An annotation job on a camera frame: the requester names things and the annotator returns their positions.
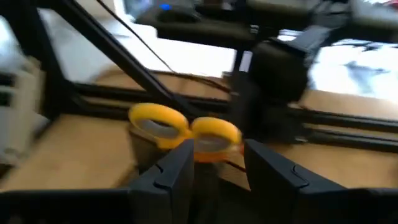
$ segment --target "black cable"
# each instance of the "black cable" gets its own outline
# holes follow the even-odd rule
[[[209,80],[207,78],[202,78],[202,77],[195,77],[195,76],[188,76],[188,75],[183,75],[179,74],[176,71],[174,71],[157,53],[155,53],[151,47],[148,46],[148,44],[131,28],[129,27],[119,16],[117,16],[102,0],[97,0],[98,4],[102,6],[105,11],[107,11],[113,18],[115,18],[118,22],[120,22],[128,31],[130,31],[132,34],[134,34],[171,72],[172,75],[186,78],[189,80],[193,80],[199,83],[202,83],[204,85],[211,86],[213,88],[219,89],[223,92],[229,93],[230,89],[228,87],[225,87],[213,80]]]

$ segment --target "blue light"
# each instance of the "blue light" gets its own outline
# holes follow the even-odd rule
[[[170,10],[172,7],[169,4],[163,3],[160,5],[160,8],[167,11]]]

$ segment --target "wooden table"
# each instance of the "wooden table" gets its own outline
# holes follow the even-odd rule
[[[227,99],[218,90],[180,78],[159,77],[187,95]],[[118,69],[107,71],[101,85],[139,88]],[[398,104],[359,96],[309,91],[302,102],[320,111],[398,119]],[[3,180],[11,189],[98,189],[117,187],[134,167],[127,122],[63,115],[34,146],[32,155]],[[398,154],[315,144],[272,146],[298,164],[346,187],[398,187]],[[243,166],[243,158],[231,160]],[[227,168],[223,178],[248,187],[246,176]]]

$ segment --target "white wall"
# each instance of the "white wall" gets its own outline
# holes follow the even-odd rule
[[[76,0],[91,15],[97,18],[110,18],[108,12],[96,0]],[[102,0],[113,12],[122,16],[124,14],[123,0]]]

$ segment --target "scissors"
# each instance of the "scissors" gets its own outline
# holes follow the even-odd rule
[[[155,139],[163,151],[194,139],[194,160],[219,162],[242,145],[240,130],[230,122],[212,117],[197,118],[191,125],[183,114],[164,105],[139,103],[129,110],[132,125]]]

